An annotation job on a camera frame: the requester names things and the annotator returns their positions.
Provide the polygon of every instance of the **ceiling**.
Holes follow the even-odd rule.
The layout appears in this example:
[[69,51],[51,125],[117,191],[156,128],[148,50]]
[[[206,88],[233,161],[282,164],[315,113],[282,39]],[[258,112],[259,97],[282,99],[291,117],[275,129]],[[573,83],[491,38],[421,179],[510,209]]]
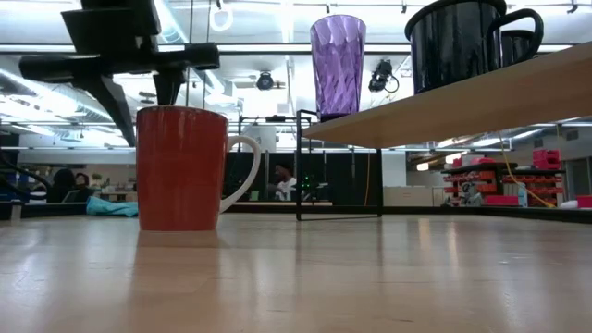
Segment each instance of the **ceiling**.
[[[196,0],[155,0],[163,25],[160,43],[309,43],[310,27],[316,20],[327,15],[327,1],[316,0],[235,0],[223,3],[223,9],[232,12],[232,21],[227,29],[220,28],[228,19],[227,14],[218,13],[216,1],[212,1],[210,19],[214,25],[208,25],[210,1]],[[421,6],[432,1],[410,1],[405,14],[396,1],[328,1],[331,14],[351,14],[359,17],[367,24],[366,41],[368,43],[407,43],[403,36],[404,26],[408,19]],[[565,0],[511,0],[510,11],[519,6],[535,6],[545,20],[544,43],[566,44],[592,41],[592,0],[578,1],[578,11],[567,14],[571,2]],[[62,21],[60,12],[80,7],[77,0],[0,0],[0,44],[71,44],[68,31]],[[532,29],[528,20],[521,20],[506,26],[505,29]],[[400,88],[396,93],[370,93],[366,88],[370,76],[380,59],[388,59],[396,70]],[[363,93],[361,109],[382,105],[412,95],[413,85],[409,78],[410,66],[407,55],[367,55],[364,58]],[[50,85],[40,82],[32,83],[35,87],[23,83],[18,78],[17,55],[0,55],[0,87],[3,89],[3,100],[0,101],[3,121],[36,120],[41,121],[72,121],[105,122],[111,120],[104,109],[87,93],[76,90],[69,85]],[[286,83],[282,89],[261,92],[254,88],[254,82],[261,71],[269,71],[275,81]],[[218,80],[224,85],[224,92],[205,89],[205,78]],[[118,75],[115,82],[120,84],[128,97],[129,111],[132,116],[139,108],[149,106],[145,97],[155,93],[150,75]],[[309,55],[222,55],[220,69],[209,75],[198,75],[191,72],[189,84],[183,85],[179,92],[177,104],[206,109],[225,114],[230,120],[237,120],[239,112],[247,117],[264,117],[274,114],[289,116],[292,110],[315,110],[315,86],[312,58]],[[78,107],[65,113],[54,111],[56,105],[68,105],[74,101]],[[40,105],[45,110],[40,114],[35,110]],[[21,117],[16,117],[17,109]],[[18,129],[4,126],[3,130],[27,133],[31,128]],[[96,136],[92,144],[105,145],[119,142],[113,139],[117,130],[113,127],[102,129],[89,126],[47,126],[34,128],[36,132],[50,130],[59,140],[75,138],[85,142],[91,133]]]

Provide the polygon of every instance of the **purple glass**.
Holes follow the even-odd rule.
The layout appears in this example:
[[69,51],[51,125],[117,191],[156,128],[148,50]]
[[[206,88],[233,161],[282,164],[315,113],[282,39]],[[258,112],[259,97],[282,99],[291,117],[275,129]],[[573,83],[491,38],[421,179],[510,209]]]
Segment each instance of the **purple glass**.
[[366,25],[349,15],[319,19],[311,28],[316,112],[321,121],[360,111]]

